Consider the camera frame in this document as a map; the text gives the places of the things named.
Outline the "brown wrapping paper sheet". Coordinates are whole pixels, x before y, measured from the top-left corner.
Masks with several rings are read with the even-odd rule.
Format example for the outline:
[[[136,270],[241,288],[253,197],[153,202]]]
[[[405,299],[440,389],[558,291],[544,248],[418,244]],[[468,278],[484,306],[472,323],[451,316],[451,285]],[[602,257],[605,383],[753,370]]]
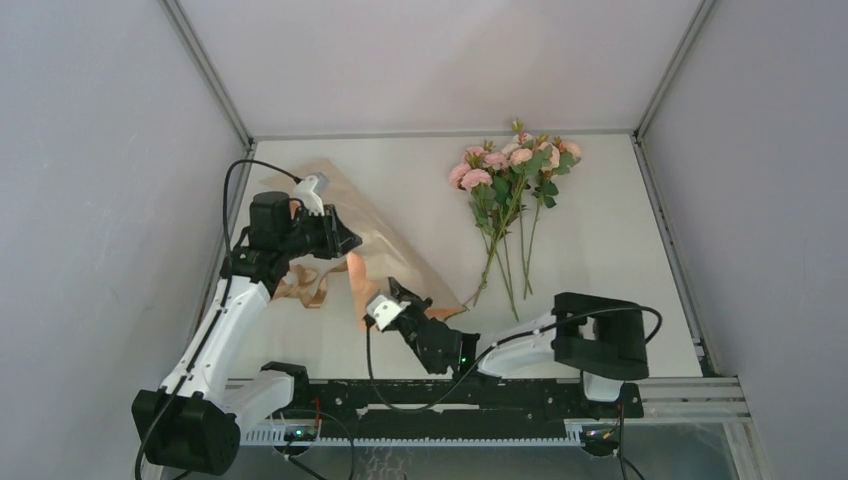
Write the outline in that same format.
[[[433,304],[426,312],[432,317],[443,320],[463,310],[442,277],[331,160],[313,160],[294,169],[302,178],[315,172],[329,180],[322,199],[336,207],[343,223],[362,237],[363,244],[338,260],[307,257],[293,261],[292,266],[319,272],[346,263],[348,271],[329,277],[329,292],[320,309],[305,309],[295,299],[271,301],[259,319],[260,326],[289,335],[319,334],[331,327],[359,333],[365,329],[366,302],[388,289],[389,277],[421,297],[430,297]]]

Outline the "tan ribbon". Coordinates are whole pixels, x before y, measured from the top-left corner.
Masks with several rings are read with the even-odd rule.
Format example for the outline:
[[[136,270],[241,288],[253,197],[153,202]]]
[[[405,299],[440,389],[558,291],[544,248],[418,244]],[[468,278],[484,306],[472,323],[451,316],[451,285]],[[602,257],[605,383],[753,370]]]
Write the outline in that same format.
[[[295,299],[305,309],[320,309],[329,292],[329,277],[347,271],[346,263],[340,263],[324,272],[293,265],[271,294],[270,300]]]

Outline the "pink fake rose bunch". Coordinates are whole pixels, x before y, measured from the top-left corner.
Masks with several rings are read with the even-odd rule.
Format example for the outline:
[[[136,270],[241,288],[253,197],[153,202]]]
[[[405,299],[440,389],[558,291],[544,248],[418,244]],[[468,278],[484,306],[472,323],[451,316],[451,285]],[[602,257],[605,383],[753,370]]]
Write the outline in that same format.
[[[500,146],[485,139],[466,148],[460,163],[449,174],[449,184],[468,195],[474,226],[485,249],[486,261],[478,286],[468,303],[476,305],[488,286],[491,270],[499,272],[506,290],[509,311],[518,319],[512,265],[507,236],[517,227],[524,236],[523,220],[529,199],[544,201],[550,191],[544,185],[559,167],[559,147],[547,134],[530,133],[524,122],[511,122],[512,137]]]

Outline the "pink fake rose stem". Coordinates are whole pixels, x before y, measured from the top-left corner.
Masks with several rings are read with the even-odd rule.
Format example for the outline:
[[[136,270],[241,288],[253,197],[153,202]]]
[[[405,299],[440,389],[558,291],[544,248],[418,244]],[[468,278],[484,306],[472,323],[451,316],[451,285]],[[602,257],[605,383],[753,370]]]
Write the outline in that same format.
[[[527,174],[527,200],[522,204],[522,210],[528,210],[527,215],[530,218],[528,233],[524,231],[526,225],[523,218],[519,220],[522,232],[523,299],[534,293],[531,280],[532,260],[542,211],[557,206],[559,188],[556,179],[569,174],[582,160],[581,147],[576,142],[564,140],[559,136],[549,138],[542,135],[535,138],[532,153],[530,161],[533,166],[538,165],[538,168],[530,170]]]

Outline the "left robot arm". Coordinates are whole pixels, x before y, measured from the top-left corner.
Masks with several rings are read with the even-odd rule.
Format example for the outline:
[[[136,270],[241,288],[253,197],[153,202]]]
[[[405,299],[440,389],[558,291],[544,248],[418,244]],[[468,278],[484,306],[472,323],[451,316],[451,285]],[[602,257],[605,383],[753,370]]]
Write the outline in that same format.
[[[290,417],[311,407],[311,388],[280,370],[261,372],[232,394],[225,388],[248,330],[270,303],[292,261],[332,260],[362,239],[316,194],[257,194],[249,223],[226,256],[213,303],[174,369],[155,390],[140,390],[131,411],[140,437],[134,476],[143,462],[188,473],[225,473],[243,431],[276,409]]]

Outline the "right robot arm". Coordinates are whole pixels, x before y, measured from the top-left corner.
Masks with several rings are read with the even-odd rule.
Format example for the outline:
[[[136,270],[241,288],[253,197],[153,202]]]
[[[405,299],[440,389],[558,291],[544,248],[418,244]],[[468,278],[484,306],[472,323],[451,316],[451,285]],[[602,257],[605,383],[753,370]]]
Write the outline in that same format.
[[[390,279],[389,290],[366,304],[365,321],[368,329],[398,332],[427,373],[451,373],[456,385],[473,375],[503,378],[546,362],[576,369],[579,406],[592,416],[613,408],[625,383],[648,378],[647,346],[663,325],[651,307],[563,292],[536,319],[483,336],[429,316],[431,304]]]

